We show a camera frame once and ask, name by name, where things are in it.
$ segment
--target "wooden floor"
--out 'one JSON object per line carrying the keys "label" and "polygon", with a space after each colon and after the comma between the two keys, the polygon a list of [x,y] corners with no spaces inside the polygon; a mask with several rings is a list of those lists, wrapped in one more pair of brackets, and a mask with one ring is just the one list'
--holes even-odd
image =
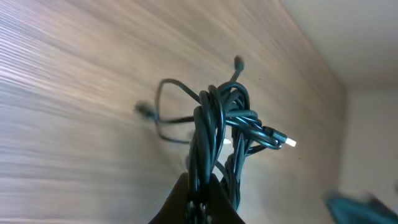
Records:
{"label": "wooden floor", "polygon": [[[236,54],[252,107],[298,141],[246,161],[239,214],[328,223],[345,91],[278,0],[0,0],[0,223],[147,223],[188,149],[134,104],[162,78],[219,85]],[[195,107],[174,88],[162,100]]]}

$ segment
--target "wall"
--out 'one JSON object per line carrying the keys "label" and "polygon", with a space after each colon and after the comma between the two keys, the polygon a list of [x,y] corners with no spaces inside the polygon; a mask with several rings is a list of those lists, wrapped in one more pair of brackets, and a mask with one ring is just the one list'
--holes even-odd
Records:
{"label": "wall", "polygon": [[[345,89],[279,0],[0,1],[0,43],[0,222],[147,223],[188,149],[134,104],[163,78],[220,85],[236,54],[252,109],[298,142],[246,160],[239,214],[330,221]],[[166,116],[197,106],[172,87],[162,100]]]}
{"label": "wall", "polygon": [[398,208],[398,90],[349,94],[342,191],[368,193]]}

